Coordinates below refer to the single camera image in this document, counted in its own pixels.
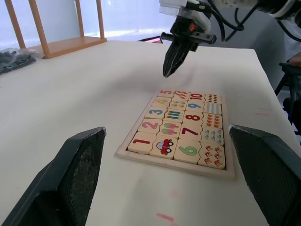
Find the red car illustration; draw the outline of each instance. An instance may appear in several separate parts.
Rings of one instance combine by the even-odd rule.
[[[163,142],[157,143],[157,148],[161,150],[162,155],[167,155],[171,153],[170,146],[174,145],[171,139],[165,139]]]

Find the number 1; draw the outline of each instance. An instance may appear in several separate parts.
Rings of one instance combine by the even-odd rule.
[[[133,140],[133,144],[136,144],[136,143],[143,143],[143,144],[150,144],[150,141],[147,141],[147,140]]]

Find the number 3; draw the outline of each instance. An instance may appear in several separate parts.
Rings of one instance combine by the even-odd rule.
[[[183,147],[179,147],[179,149],[183,152],[183,153],[185,153],[185,154],[187,154],[187,155],[190,155],[190,156],[193,156],[193,155],[196,155],[197,153],[198,153],[198,151],[197,151],[197,149],[196,148],[194,148],[194,147],[186,147],[185,149],[183,148]]]
[[[161,90],[161,92],[160,93],[164,93],[164,94],[171,94],[171,91],[163,91],[163,90]]]
[[[149,113],[150,114],[157,113],[156,115],[160,115],[163,113],[163,111],[162,110],[150,110]]]

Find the table surface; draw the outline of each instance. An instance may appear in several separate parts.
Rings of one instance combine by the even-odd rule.
[[[87,226],[268,225],[236,156],[236,181],[114,156],[154,92],[164,88],[221,94],[231,124],[276,134],[301,153],[254,50],[199,47],[166,79],[167,48],[109,41],[0,76],[0,223],[67,138],[105,126]]]

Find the number 5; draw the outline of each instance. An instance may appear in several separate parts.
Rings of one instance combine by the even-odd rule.
[[[164,93],[164,94],[171,94],[171,91],[163,91],[163,90],[161,90],[161,92],[160,93]]]

